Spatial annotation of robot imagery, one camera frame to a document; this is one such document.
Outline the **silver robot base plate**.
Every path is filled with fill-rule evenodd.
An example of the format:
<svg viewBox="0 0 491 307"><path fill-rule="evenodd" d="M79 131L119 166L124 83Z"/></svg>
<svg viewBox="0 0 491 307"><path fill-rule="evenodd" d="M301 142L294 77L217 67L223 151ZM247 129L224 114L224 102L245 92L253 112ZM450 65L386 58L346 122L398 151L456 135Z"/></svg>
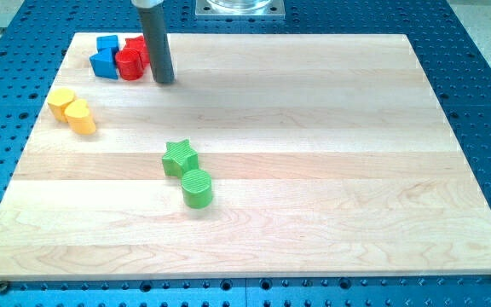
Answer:
<svg viewBox="0 0 491 307"><path fill-rule="evenodd" d="M274 17L286 15L284 0L196 0L194 13L200 18Z"/></svg>

